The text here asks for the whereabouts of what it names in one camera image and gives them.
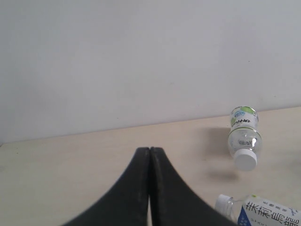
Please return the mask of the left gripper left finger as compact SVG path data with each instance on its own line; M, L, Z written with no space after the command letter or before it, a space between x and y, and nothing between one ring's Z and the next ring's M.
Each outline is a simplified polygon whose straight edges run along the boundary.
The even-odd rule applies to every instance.
M116 183L66 226L146 226L150 149L137 148Z

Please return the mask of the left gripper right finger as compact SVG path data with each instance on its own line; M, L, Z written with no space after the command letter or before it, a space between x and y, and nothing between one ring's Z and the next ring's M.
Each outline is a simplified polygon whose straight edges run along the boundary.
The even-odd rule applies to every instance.
M154 226L234 226L183 181L163 148L150 149L150 210Z

